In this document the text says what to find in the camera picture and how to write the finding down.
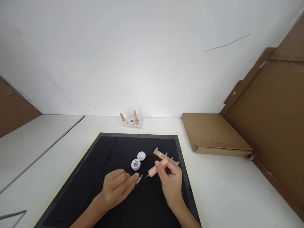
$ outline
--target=cardboard wall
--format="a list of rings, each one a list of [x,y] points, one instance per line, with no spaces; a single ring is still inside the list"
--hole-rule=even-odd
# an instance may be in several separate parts
[[[229,95],[221,114],[255,149],[254,164],[304,221],[304,15],[268,59],[262,66],[257,61],[253,68],[260,70],[245,77],[253,79],[237,98]]]
[[[0,138],[41,115],[1,77],[0,110]]]
[[[276,48],[273,60],[304,61],[304,15]]]

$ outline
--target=hand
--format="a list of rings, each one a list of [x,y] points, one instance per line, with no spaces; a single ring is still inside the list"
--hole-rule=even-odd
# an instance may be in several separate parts
[[[104,178],[102,191],[96,196],[102,209],[108,211],[125,200],[134,189],[138,176],[138,173],[131,176],[123,169],[108,173]]]
[[[169,161],[165,167],[155,161],[157,173],[161,179],[162,191],[165,195],[168,206],[173,210],[176,206],[183,205],[184,200],[181,194],[181,168]],[[171,174],[166,174],[165,168],[170,169]]]

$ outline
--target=jar lid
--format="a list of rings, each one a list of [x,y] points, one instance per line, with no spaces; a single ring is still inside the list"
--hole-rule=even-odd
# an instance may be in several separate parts
[[[143,152],[143,151],[139,152],[139,153],[137,154],[137,158],[138,158],[138,160],[140,160],[140,161],[145,160],[145,158],[146,158],[145,152]]]

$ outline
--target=cardboard panel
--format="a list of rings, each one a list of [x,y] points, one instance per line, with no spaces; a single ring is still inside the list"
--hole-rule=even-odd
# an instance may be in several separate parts
[[[224,118],[301,205],[290,204],[303,215],[304,63],[270,60]]]
[[[304,14],[276,48],[271,59],[304,61]]]
[[[0,77],[0,138],[41,113]]]
[[[196,153],[247,156],[254,152],[221,115],[184,113],[183,122]]]
[[[224,108],[221,110],[220,114],[223,116],[246,89],[249,83],[254,79],[254,77],[259,73],[265,62],[271,58],[272,54],[276,49],[273,47],[267,47],[261,56],[258,58],[254,66],[250,69],[248,74],[243,80],[237,82],[231,93],[228,95],[227,99],[224,101]]]

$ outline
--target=white table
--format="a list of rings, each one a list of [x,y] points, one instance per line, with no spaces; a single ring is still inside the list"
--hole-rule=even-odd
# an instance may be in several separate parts
[[[0,138],[0,194],[82,117],[41,115]]]
[[[16,227],[33,227],[100,132],[178,135],[202,227],[304,227],[251,161],[194,153],[175,118],[134,130],[120,117],[86,116],[0,195],[0,214],[26,209]]]

